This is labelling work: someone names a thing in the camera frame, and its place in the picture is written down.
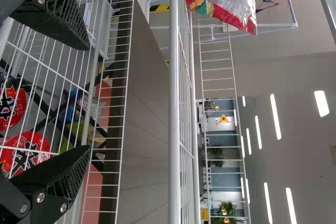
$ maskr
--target white metal pole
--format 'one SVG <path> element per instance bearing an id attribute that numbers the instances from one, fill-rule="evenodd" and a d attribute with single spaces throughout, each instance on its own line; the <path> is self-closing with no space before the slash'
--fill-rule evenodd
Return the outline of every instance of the white metal pole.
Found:
<path id="1" fill-rule="evenodd" d="M 289 9 L 290 9 L 290 13 L 292 14 L 292 18 L 293 18 L 293 22 L 296 24 L 296 26 L 298 27 L 298 22 L 296 20 L 295 17 L 295 13 L 294 13 L 294 9 L 293 9 L 293 5 L 292 5 L 292 1 L 291 0 L 287 0 L 288 1 L 288 5 L 289 5 Z"/>
<path id="2" fill-rule="evenodd" d="M 237 86 L 236 86 L 236 77 L 235 77 L 235 68 L 233 66 L 233 56 L 232 56 L 232 46 L 231 46 L 231 37 L 230 37 L 230 32 L 229 32 L 229 27 L 227 26 L 228 30 L 228 36 L 229 36 L 229 46 L 230 46 L 230 57 L 231 57 L 231 64 L 232 64 L 232 74 L 233 74 L 233 84 L 235 86 L 235 98 L 236 98 L 236 107 L 237 107 L 237 119 L 238 119 L 238 124 L 239 124 L 239 141 L 242 139 L 242 127 L 240 125 L 240 117 L 239 117 L 239 107 L 238 107 L 238 96 L 237 96 Z M 243 163 L 243 170 L 244 170 L 244 178 L 246 181 L 246 168 L 245 168 L 245 160 L 243 158 L 243 149 L 240 148 L 240 155 L 241 155 L 241 161 Z M 251 213 L 250 213 L 250 205 L 247 204 L 247 215 L 248 215 L 248 222 L 251 224 Z"/>
<path id="3" fill-rule="evenodd" d="M 192 13 L 190 12 L 190 26 L 193 25 Z M 193 180 L 194 180 L 194 207 L 195 207 L 195 223 L 201 223 L 200 212 L 200 181 L 198 177 L 198 144 L 197 144 L 197 118 L 196 118 L 196 90 L 195 90 L 195 73 L 194 73 L 194 44 L 193 30 L 189 34 L 189 56 L 190 56 L 190 79 L 192 85 L 191 94 L 191 115 L 192 115 L 192 141 L 193 141 Z"/>
<path id="4" fill-rule="evenodd" d="M 10 30 L 13 26 L 13 22 L 14 20 L 8 17 L 2 23 L 2 27 L 0 27 L 0 59 L 2 58 L 2 54 L 5 50 L 9 33 L 11 32 Z"/>
<path id="5" fill-rule="evenodd" d="M 95 87 L 94 80 L 96 78 L 96 73 L 97 73 L 97 65 L 98 65 L 99 49 L 100 49 L 101 37 L 102 37 L 102 28 L 103 28 L 103 21 L 104 21 L 104 15 L 105 15 L 105 7 L 106 7 L 106 5 L 102 4 L 101 13 L 100 13 L 99 28 L 98 28 L 97 43 L 96 43 L 96 48 L 95 48 L 95 53 L 94 53 L 94 58 L 93 58 L 93 63 L 92 63 L 92 71 L 91 71 L 89 94 L 88 94 L 88 104 L 87 104 L 87 110 L 86 110 L 86 115 L 85 115 L 85 119 L 84 119 L 81 145 L 86 145 L 87 140 L 88 140 L 90 111 L 91 111 L 91 105 L 92 105 L 93 90 L 94 90 L 94 87 Z"/>
<path id="6" fill-rule="evenodd" d="M 201 35 L 201 31 L 200 31 L 200 21 L 199 21 L 199 18 L 197 20 L 197 23 L 198 23 L 198 41 L 201 41 L 200 40 L 200 35 Z M 198 48 L 200 50 L 200 53 L 199 53 L 199 60 L 200 60 L 200 67 L 201 67 L 201 85 L 202 85 L 202 109 L 203 109 L 203 122 L 204 122 L 204 132 L 203 132 L 203 135 L 204 135 L 204 140 L 206 140 L 206 131 L 207 131 L 207 122 L 206 122 L 206 113 L 205 113 L 205 106 L 204 106 L 204 87 L 203 87 L 203 69 L 202 69 L 202 51 L 201 51 L 201 43 L 198 43 Z M 204 148 L 205 148 L 205 174 L 206 174 L 206 192 L 208 194 L 208 218 L 209 218 L 209 224 L 211 224 L 211 211 L 210 211 L 210 204 L 211 204 L 211 194 L 210 194 L 210 189 L 209 189 L 209 167 L 208 167 L 208 150 L 207 150 L 207 143 L 204 144 Z"/>
<path id="7" fill-rule="evenodd" d="M 22 37 L 21 37 L 21 40 L 20 40 L 20 44 L 18 46 L 21 50 L 25 50 L 24 47 L 25 47 L 25 44 L 26 44 L 26 40 L 27 40 L 29 31 L 30 31 L 30 27 L 25 26 L 25 29 L 23 31 L 23 34 L 22 34 Z M 18 50 L 14 57 L 15 57 L 15 59 L 14 59 L 14 63 L 13 63 L 13 66 L 12 66 L 11 75 L 13 77 L 17 77 L 17 73 L 18 73 L 18 70 L 19 70 L 19 65 L 20 65 L 20 61 L 21 61 L 21 57 L 22 57 L 22 52 Z"/>
<path id="8" fill-rule="evenodd" d="M 170 0 L 169 224 L 181 223 L 178 11 L 179 0 Z"/>

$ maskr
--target ceiling light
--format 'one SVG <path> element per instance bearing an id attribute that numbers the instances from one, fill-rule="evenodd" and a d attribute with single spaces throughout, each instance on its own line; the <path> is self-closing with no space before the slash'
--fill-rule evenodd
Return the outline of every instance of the ceiling light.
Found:
<path id="1" fill-rule="evenodd" d="M 240 177 L 240 184 L 241 184 L 241 194 L 242 194 L 242 196 L 243 196 L 243 199 L 245 199 L 245 192 L 244 192 L 244 181 L 243 181 L 243 178 L 242 177 Z"/>
<path id="2" fill-rule="evenodd" d="M 233 110 L 234 116 L 235 116 L 235 126 L 237 126 L 237 115 L 236 115 L 236 109 Z"/>
<path id="3" fill-rule="evenodd" d="M 243 151 L 243 158 L 245 158 L 245 148 L 244 148 L 244 138 L 243 136 L 240 137 L 240 144 L 242 146 L 242 151 Z"/>
<path id="4" fill-rule="evenodd" d="M 328 103 L 324 91 L 315 91 L 314 92 L 317 108 L 319 109 L 320 117 L 329 114 Z"/>
<path id="5" fill-rule="evenodd" d="M 277 139 L 280 140 L 281 130 L 280 130 L 278 110 L 277 110 L 277 105 L 275 103 L 274 94 L 271 94 L 271 105 L 272 105 L 273 119 L 274 119 L 274 125 L 275 125 L 275 132 L 277 133 Z"/>
<path id="6" fill-rule="evenodd" d="M 270 203 L 270 200 L 269 200 L 268 185 L 267 185 L 267 183 L 264 183 L 264 189 L 265 189 L 265 197 L 266 197 L 266 207 L 267 207 L 268 221 L 269 221 L 270 224 L 272 224 L 273 223 L 273 219 L 272 219 L 271 203 Z"/>
<path id="7" fill-rule="evenodd" d="M 288 202 L 288 207 L 289 207 L 290 221 L 291 221 L 292 224 L 297 224 L 296 216 L 295 216 L 295 210 L 294 210 L 293 197 L 292 197 L 292 191 L 289 187 L 286 188 L 286 194 L 287 194 L 287 202 Z"/>
<path id="8" fill-rule="evenodd" d="M 246 184 L 246 194 L 247 194 L 247 203 L 250 204 L 250 191 L 248 189 L 248 180 L 246 179 L 245 181 L 245 184 Z"/>
<path id="9" fill-rule="evenodd" d="M 250 141 L 250 130 L 246 128 L 246 136 L 247 136 L 247 147 L 248 147 L 248 154 L 252 154 L 251 150 L 251 141 Z"/>
<path id="10" fill-rule="evenodd" d="M 260 128 L 259 128 L 259 120 L 258 120 L 258 116 L 256 115 L 255 117 L 256 119 L 256 129 L 257 129 L 257 137 L 258 137 L 258 145 L 259 145 L 259 149 L 262 149 L 262 143 L 261 143 L 261 136 L 260 136 Z"/>

